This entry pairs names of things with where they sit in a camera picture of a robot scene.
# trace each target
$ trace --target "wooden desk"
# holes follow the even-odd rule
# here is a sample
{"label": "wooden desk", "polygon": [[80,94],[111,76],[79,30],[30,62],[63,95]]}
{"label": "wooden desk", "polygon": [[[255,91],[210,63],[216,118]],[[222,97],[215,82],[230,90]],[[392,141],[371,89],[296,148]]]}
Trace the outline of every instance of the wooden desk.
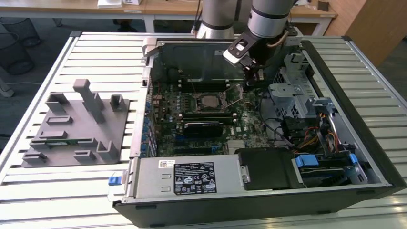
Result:
{"label": "wooden desk", "polygon": [[[144,14],[151,20],[194,20],[196,14],[198,1],[194,0],[147,0]],[[332,9],[330,12],[314,10],[304,6],[296,6],[291,10],[292,23],[315,23],[316,27],[312,35],[323,36],[330,26],[331,20],[338,14]]]}
{"label": "wooden desk", "polygon": [[[98,0],[2,0],[0,17],[143,19],[147,32],[155,32],[154,20],[194,20],[196,7],[194,0],[143,0],[111,9],[98,9]],[[314,35],[322,36],[336,13],[295,7],[291,17],[292,23],[316,23]]]}

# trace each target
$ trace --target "white cable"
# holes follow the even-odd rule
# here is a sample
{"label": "white cable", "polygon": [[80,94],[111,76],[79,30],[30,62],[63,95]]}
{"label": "white cable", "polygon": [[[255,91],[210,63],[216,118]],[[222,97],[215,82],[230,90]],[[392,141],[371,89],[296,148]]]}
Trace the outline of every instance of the white cable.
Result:
{"label": "white cable", "polygon": [[34,82],[7,83],[7,84],[36,84],[36,85],[43,85],[42,83],[34,83]]}

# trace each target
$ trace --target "aluminum table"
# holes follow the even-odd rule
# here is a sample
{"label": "aluminum table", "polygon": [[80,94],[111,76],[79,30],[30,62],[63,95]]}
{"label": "aluminum table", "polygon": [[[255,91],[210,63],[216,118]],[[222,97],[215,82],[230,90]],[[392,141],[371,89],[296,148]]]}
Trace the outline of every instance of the aluminum table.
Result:
{"label": "aluminum table", "polygon": [[[0,156],[0,229],[135,229],[115,211],[122,186],[111,189],[108,177],[128,169],[132,132],[138,115],[147,37],[188,38],[190,34],[84,32],[70,37]],[[339,37],[311,40],[402,176],[407,176],[407,104],[352,42]],[[22,168],[23,155],[39,130],[50,92],[74,93],[74,81],[87,78],[100,97],[123,94],[131,100],[120,164]],[[275,227],[406,228],[407,190],[358,203],[332,214],[220,222],[170,228],[264,229]]]}

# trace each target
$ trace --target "green circuit board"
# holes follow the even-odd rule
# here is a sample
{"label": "green circuit board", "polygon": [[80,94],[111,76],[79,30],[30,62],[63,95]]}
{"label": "green circuit board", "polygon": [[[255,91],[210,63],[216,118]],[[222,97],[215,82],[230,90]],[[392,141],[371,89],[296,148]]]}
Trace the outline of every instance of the green circuit board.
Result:
{"label": "green circuit board", "polygon": [[[158,134],[158,156],[195,156],[228,154],[227,141],[243,140],[246,147],[270,147],[266,128],[262,126],[256,104],[259,96],[254,93],[242,93],[238,86],[222,95],[220,93],[184,93],[175,85],[155,87],[154,111],[155,129]],[[215,102],[214,97],[223,97],[224,101]],[[238,102],[222,109],[214,106],[200,106],[198,98],[207,98],[207,104],[228,106],[239,98]],[[232,123],[223,125],[220,137],[186,138],[183,125],[186,119],[179,115],[195,113],[228,113],[232,114]]]}

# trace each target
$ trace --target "sticker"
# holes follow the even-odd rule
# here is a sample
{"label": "sticker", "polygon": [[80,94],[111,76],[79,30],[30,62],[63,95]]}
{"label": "sticker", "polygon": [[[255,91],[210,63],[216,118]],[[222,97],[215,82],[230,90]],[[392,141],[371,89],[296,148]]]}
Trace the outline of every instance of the sticker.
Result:
{"label": "sticker", "polygon": [[140,10],[126,10],[124,13],[142,13]]}
{"label": "sticker", "polygon": [[163,160],[159,161],[159,168],[174,168],[175,160]]}
{"label": "sticker", "polygon": [[214,162],[174,165],[176,195],[216,193]]}

